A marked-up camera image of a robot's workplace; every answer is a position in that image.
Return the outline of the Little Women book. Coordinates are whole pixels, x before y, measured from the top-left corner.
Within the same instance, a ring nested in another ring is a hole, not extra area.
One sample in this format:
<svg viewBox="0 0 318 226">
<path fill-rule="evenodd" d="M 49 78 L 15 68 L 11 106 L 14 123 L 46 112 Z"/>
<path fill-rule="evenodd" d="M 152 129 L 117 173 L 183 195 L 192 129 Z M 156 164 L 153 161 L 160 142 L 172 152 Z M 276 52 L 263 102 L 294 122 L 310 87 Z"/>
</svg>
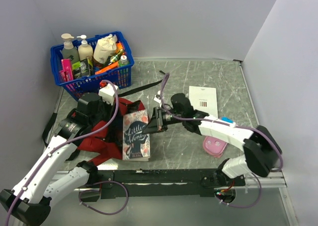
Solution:
<svg viewBox="0 0 318 226">
<path fill-rule="evenodd" d="M 150 158 L 150 135 L 143 133 L 148 120 L 147 110 L 139 110 L 123 117 L 122 159 L 125 161 L 148 161 Z"/>
</svg>

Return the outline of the red backpack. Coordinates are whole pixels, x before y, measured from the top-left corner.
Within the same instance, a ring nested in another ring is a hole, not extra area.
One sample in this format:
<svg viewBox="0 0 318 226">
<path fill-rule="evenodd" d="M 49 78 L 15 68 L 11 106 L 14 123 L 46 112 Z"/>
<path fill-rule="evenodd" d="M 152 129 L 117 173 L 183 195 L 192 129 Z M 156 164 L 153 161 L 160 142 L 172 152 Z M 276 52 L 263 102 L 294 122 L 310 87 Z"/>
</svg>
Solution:
<svg viewBox="0 0 318 226">
<path fill-rule="evenodd" d="M 80 151 L 96 152 L 98 155 L 91 160 L 95 165 L 102 164 L 111 158 L 122 160 L 123 117 L 126 114 L 145 109 L 142 101 L 132 102 L 125 97 L 160 83 L 160 81 L 153 82 L 119 94 L 119 98 L 115 99 L 112 105 L 110 119 L 99 122 L 90 133 L 86 134 L 88 135 L 86 138 L 75 141 L 76 149 L 71 153 L 68 160 L 74 160 Z M 66 119 L 58 124 L 53 131 L 55 137 L 60 136 L 68 140 L 85 135 L 81 134 L 84 126 L 76 123 L 73 119 L 75 110 L 76 108 L 72 109 Z"/>
</svg>

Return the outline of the white book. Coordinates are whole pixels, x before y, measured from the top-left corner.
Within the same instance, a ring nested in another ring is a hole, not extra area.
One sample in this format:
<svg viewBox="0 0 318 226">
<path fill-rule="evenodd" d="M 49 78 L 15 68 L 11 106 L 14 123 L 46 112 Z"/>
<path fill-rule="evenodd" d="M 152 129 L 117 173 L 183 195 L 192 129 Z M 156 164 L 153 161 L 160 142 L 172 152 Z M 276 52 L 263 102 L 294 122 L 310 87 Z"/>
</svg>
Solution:
<svg viewBox="0 0 318 226">
<path fill-rule="evenodd" d="M 212 87 L 189 87 L 189 100 L 194 109 L 218 118 L 217 92 Z"/>
</svg>

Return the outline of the pink pencil case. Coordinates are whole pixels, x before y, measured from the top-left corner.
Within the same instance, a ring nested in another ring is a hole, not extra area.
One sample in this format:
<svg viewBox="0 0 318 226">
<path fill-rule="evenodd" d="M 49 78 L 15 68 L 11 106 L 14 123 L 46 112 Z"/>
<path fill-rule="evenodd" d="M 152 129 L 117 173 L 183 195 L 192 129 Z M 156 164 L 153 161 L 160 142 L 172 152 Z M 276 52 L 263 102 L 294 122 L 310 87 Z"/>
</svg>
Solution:
<svg viewBox="0 0 318 226">
<path fill-rule="evenodd" d="M 203 150 L 214 158 L 220 158 L 223 155 L 228 143 L 215 137 L 206 136 L 203 141 Z"/>
</svg>

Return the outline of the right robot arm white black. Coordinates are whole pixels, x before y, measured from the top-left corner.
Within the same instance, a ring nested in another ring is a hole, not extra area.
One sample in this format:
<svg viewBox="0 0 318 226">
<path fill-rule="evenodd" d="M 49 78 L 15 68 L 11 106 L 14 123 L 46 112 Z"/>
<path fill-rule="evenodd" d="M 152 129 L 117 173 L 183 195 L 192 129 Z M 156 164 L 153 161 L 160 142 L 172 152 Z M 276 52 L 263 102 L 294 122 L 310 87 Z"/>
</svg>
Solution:
<svg viewBox="0 0 318 226">
<path fill-rule="evenodd" d="M 282 151 L 264 126 L 244 127 L 224 121 L 206 112 L 196 110 L 183 93 L 171 97 L 172 108 L 167 109 L 161 92 L 155 96 L 158 107 L 144 128 L 144 134 L 164 132 L 169 125 L 181 123 L 184 128 L 201 136 L 213 137 L 230 144 L 242 155 L 224 160 L 217 169 L 217 180 L 229 185 L 234 178 L 247 173 L 267 177 L 280 171 L 283 165 Z"/>
</svg>

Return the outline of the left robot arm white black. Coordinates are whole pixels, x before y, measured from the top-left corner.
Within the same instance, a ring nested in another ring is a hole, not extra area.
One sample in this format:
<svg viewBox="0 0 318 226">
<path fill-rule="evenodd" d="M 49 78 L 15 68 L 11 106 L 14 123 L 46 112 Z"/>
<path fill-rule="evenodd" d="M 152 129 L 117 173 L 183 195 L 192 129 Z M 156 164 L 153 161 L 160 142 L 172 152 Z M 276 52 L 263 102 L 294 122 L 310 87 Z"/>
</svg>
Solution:
<svg viewBox="0 0 318 226">
<path fill-rule="evenodd" d="M 60 166 L 78 150 L 82 141 L 105 130 L 115 119 L 119 98 L 116 93 L 86 93 L 78 105 L 59 123 L 46 150 L 13 189 L 3 189 L 0 202 L 8 216 L 28 226 L 39 226 L 51 208 L 74 189 L 98 182 L 97 166 L 81 161 L 67 175 L 51 183 Z"/>
</svg>

